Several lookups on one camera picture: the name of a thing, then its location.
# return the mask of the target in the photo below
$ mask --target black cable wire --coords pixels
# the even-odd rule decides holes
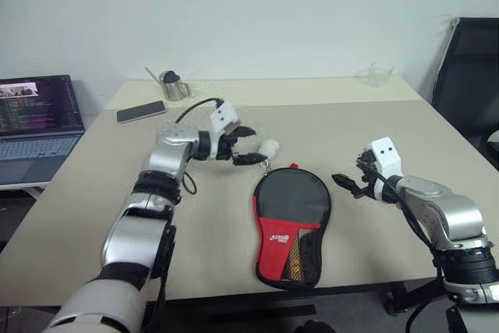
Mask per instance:
[[[186,115],[189,112],[191,112],[195,107],[199,107],[200,105],[203,105],[204,103],[208,103],[209,101],[214,101],[217,105],[217,108],[220,107],[224,103],[223,99],[220,99],[219,97],[209,97],[208,99],[198,101],[197,103],[194,103],[189,108],[187,108],[184,112],[182,112],[182,114],[175,120],[175,123],[178,124],[179,122],[181,122],[182,119],[184,117],[186,117]]]
[[[378,179],[380,179],[388,188],[395,194],[395,196],[398,199],[398,202],[401,205],[402,213],[405,216],[405,220],[408,222],[409,226],[411,229],[414,231],[414,233],[424,242],[425,245],[428,246],[430,249],[432,255],[434,256],[435,252],[435,247],[431,243],[431,241],[428,239],[426,234],[424,233],[423,229],[421,228],[421,225],[419,225],[419,222],[417,221],[416,216],[414,216],[413,212],[411,211],[409,205],[405,201],[402,195],[397,191],[395,186],[391,185],[388,180],[381,175],[376,169],[372,168],[370,165],[368,165],[365,161],[357,160],[357,166],[359,166],[360,169],[362,169],[364,172],[371,173],[375,175]],[[442,273],[442,267],[438,262],[434,262],[435,267],[437,268],[437,282],[435,282],[434,288],[431,290],[431,292],[428,293],[426,296],[426,300],[421,303],[415,310],[412,312],[411,316],[407,320],[407,323],[405,324],[405,333],[410,333],[411,332],[411,327],[412,323],[414,320],[418,317],[418,315],[425,309],[428,304],[431,303],[431,301],[434,298],[434,295],[439,287],[439,282],[443,280],[443,273]]]
[[[376,169],[368,165],[365,161],[357,161],[357,165],[359,166],[360,169],[362,169],[364,172],[370,173],[375,175],[378,179],[380,179],[382,182],[384,182],[385,185],[388,186],[388,188],[395,194],[395,196],[398,199],[398,202],[401,205],[402,213],[405,216],[405,220],[408,222],[410,228],[412,231],[418,236],[419,239],[423,241],[423,243],[430,249],[431,252],[434,252],[434,245],[431,243],[431,241],[426,237],[426,234],[424,233],[423,229],[421,228],[421,225],[419,225],[419,222],[414,216],[413,212],[409,208],[409,205],[405,201],[405,199],[400,195],[400,193],[397,191],[397,189],[391,185],[388,180],[381,175]]]
[[[442,278],[443,278],[442,268],[440,266],[437,266],[437,280],[442,280]],[[419,316],[419,314],[421,314],[421,311],[423,311],[425,307],[428,306],[430,302],[433,300],[434,294],[437,291],[437,289],[438,289],[438,283],[436,282],[433,290],[430,293],[428,293],[428,297],[426,298],[426,300],[423,303],[421,303],[418,306],[418,308],[414,310],[414,312],[407,320],[407,323],[405,323],[405,333],[411,333],[412,323]]]
[[[190,183],[193,185],[193,189],[189,189],[186,184],[186,176],[190,180]],[[194,182],[193,178],[191,175],[187,172],[184,172],[184,175],[182,176],[182,186],[184,186],[184,189],[186,189],[186,192],[191,194],[191,195],[196,195],[197,194],[197,186],[196,183]]]
[[[165,287],[166,287],[166,276],[161,276],[161,283],[159,286],[159,293],[157,294],[156,302],[154,303],[153,313],[150,317],[149,322],[140,333],[154,333],[156,331],[161,331],[158,328],[158,323],[160,323],[160,314],[158,311],[165,310]]]

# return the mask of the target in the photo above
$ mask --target black smartphone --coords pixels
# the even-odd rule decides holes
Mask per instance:
[[[137,107],[131,107],[127,109],[122,109],[116,112],[116,118],[119,123],[130,122],[133,120],[144,119],[146,117],[159,115],[160,113],[165,113],[166,108],[162,101],[154,101],[152,103],[147,103],[146,105],[139,105]]]

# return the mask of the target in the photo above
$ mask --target stainless steel mug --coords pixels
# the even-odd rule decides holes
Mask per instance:
[[[184,97],[191,96],[189,84],[182,82],[174,71],[163,72],[160,74],[159,80],[162,82],[161,88],[165,92],[167,100],[180,101]]]

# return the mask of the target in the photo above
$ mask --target laptop keyboard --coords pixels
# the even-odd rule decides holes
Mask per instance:
[[[8,140],[0,142],[0,161],[66,156],[78,136],[42,140]]]

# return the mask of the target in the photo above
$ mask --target chair backrest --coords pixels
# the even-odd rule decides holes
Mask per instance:
[[[432,105],[466,138],[499,129],[499,19],[459,19]]]

